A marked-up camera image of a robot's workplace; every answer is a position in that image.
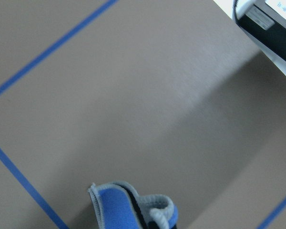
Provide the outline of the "blue microfibre towel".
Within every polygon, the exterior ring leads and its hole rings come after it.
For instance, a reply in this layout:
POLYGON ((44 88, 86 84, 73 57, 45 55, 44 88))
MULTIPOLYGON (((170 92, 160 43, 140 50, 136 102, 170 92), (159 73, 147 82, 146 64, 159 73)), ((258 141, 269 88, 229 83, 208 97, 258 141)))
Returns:
POLYGON ((140 195, 128 182, 88 188, 100 229, 176 229, 178 209, 163 194, 140 195))

